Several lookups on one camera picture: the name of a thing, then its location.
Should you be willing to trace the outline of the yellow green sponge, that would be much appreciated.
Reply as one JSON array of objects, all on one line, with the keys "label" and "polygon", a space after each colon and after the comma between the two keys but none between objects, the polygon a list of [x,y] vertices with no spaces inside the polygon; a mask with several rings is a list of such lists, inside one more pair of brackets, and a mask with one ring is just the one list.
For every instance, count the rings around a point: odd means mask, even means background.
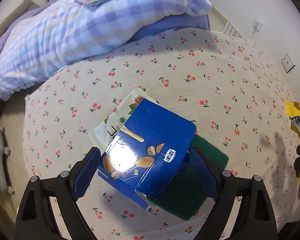
[{"label": "yellow green sponge", "polygon": [[[228,156],[199,135],[194,136],[190,148],[193,147],[200,148],[218,168],[224,169],[226,167],[229,160]],[[149,207],[148,212],[157,215],[159,211],[165,210],[182,220],[189,220],[197,213],[206,199],[207,195],[196,172],[191,164],[187,164],[183,172],[174,176],[160,198],[148,199],[155,205],[155,207]]]}]

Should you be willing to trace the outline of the white snack bag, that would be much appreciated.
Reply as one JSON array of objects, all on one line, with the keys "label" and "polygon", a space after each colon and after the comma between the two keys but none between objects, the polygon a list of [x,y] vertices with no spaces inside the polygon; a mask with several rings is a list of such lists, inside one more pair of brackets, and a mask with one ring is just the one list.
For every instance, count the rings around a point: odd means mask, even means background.
[{"label": "white snack bag", "polygon": [[101,154],[104,153],[117,132],[125,125],[142,99],[159,104],[141,88],[135,88],[119,102],[96,128],[89,132],[91,142],[101,151]]}]

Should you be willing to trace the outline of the blue almond carton box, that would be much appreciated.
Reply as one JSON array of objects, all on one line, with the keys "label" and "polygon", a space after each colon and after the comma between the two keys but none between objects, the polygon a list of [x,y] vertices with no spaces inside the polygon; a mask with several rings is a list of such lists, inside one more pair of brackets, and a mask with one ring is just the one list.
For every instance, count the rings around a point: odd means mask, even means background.
[{"label": "blue almond carton box", "polygon": [[145,209],[145,197],[168,187],[195,132],[194,123],[143,99],[102,154],[98,175]]}]

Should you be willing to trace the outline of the cherry print mattress cover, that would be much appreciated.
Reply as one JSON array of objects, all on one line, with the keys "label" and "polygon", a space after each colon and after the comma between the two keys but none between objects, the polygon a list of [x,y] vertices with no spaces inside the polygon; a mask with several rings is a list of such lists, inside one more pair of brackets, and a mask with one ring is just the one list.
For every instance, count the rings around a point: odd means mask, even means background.
[{"label": "cherry print mattress cover", "polygon": [[23,148],[30,176],[70,169],[89,133],[135,88],[192,121],[239,177],[260,175],[279,229],[300,218],[293,163],[299,144],[285,114],[294,97],[257,42],[181,29],[122,46],[56,72],[26,97]]}]

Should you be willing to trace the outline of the blue plaid quilt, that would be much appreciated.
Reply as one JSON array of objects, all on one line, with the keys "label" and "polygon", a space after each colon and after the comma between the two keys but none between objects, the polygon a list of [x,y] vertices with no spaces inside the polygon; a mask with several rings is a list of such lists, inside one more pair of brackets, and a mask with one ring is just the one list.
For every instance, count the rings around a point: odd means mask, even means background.
[{"label": "blue plaid quilt", "polygon": [[60,68],[106,54],[151,30],[199,27],[209,0],[110,0],[97,8],[56,0],[15,20],[0,37],[0,99]]}]

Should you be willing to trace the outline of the white wall switch plate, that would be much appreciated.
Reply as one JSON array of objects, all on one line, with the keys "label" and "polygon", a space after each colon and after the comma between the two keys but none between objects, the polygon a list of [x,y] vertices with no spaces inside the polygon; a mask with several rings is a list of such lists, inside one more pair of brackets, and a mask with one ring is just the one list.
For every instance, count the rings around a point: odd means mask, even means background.
[{"label": "white wall switch plate", "polygon": [[289,73],[294,67],[295,63],[289,53],[287,53],[282,59],[281,64],[283,65],[285,71]]}]

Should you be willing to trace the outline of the white wall socket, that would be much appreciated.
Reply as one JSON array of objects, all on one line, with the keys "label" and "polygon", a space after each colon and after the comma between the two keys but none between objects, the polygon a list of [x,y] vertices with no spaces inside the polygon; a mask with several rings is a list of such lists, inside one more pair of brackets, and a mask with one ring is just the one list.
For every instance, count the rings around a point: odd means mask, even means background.
[{"label": "white wall socket", "polygon": [[259,33],[261,31],[261,28],[263,26],[263,23],[257,19],[253,21],[253,34]]}]

